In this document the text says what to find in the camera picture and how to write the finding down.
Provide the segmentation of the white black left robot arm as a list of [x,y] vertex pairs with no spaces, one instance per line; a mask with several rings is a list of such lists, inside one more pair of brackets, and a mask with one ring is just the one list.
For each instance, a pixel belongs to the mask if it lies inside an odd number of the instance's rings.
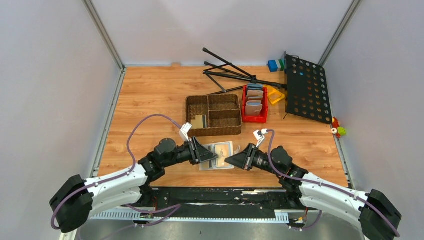
[[164,138],[153,151],[128,168],[101,177],[71,176],[49,201],[53,211],[51,227],[69,233],[109,209],[134,203],[149,206],[153,193],[148,188],[165,175],[167,167],[184,162],[199,165],[218,157],[195,137],[180,146],[173,139]]

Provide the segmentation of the brown wicker divided basket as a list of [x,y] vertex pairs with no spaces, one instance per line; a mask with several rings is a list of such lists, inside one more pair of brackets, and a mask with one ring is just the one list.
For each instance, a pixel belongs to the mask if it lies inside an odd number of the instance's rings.
[[233,136],[242,132],[242,113],[236,94],[192,95],[186,98],[186,121],[207,115],[208,128],[190,129],[189,137]]

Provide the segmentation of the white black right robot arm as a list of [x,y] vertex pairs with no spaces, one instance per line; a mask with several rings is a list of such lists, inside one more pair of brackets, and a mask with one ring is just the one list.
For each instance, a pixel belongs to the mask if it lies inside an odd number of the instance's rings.
[[324,180],[294,164],[282,146],[265,153],[250,143],[225,162],[245,171],[258,168],[276,175],[286,190],[286,204],[292,209],[303,205],[331,214],[357,227],[369,240],[400,237],[402,215],[384,193],[354,190]]

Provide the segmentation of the gold card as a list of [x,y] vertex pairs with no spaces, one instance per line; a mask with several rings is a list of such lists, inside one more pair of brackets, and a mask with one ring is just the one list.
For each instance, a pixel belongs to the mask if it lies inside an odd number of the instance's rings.
[[215,153],[218,155],[218,160],[224,160],[231,157],[233,154],[232,142],[221,142],[214,145]]

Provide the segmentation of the gold credit cards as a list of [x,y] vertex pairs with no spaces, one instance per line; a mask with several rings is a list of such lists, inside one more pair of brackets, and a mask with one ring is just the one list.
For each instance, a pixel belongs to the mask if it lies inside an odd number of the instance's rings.
[[197,130],[197,129],[206,129],[208,128],[208,116],[206,114],[203,115],[195,115],[194,119],[190,121],[191,129]]

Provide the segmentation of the white card holder wallet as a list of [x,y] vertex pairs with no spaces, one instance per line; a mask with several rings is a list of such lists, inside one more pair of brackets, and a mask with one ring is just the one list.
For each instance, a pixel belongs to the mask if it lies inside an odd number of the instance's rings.
[[218,155],[218,158],[201,163],[199,166],[200,171],[231,170],[235,168],[230,163],[225,162],[226,158],[229,158],[240,151],[239,146],[234,149],[232,141],[206,144],[205,147],[211,152],[215,152]]

